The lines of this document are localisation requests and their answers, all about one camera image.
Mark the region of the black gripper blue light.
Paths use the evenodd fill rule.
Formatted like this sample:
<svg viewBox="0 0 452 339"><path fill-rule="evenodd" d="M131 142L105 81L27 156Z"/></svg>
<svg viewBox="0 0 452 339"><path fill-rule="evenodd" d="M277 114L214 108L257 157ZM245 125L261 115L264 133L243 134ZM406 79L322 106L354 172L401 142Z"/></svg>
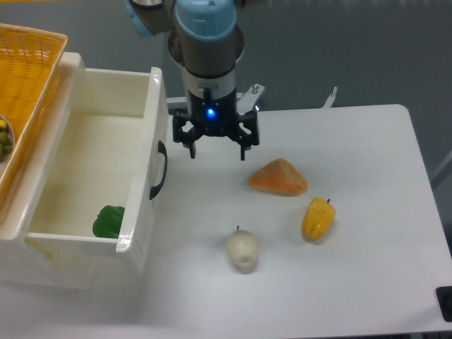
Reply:
<svg viewBox="0 0 452 339"><path fill-rule="evenodd" d="M189 150L191 159L196 157L195 142L202 136L238 138L241 161L245 161L245 152L260 143L258 112L252 109L237 114L237 90L234 88L226 96L213 98L211 90L208 99L189 93L191 114L176 111L172 120L173 141L181 143ZM188 123L192 127L185 131Z"/></svg>

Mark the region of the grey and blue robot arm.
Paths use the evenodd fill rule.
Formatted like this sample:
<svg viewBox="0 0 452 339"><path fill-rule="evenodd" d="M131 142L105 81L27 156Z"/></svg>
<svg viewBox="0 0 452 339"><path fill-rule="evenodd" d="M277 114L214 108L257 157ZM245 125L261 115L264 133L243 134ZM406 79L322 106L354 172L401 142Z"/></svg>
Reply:
<svg viewBox="0 0 452 339"><path fill-rule="evenodd" d="M258 107L264 88L237 95L235 69L244 52L237 11L247 1L126 1L142 35L168 32L168 51L184 80L186 108L173 114L173 140L196 154L203 136L227 137L245 153L259 144Z"/></svg>

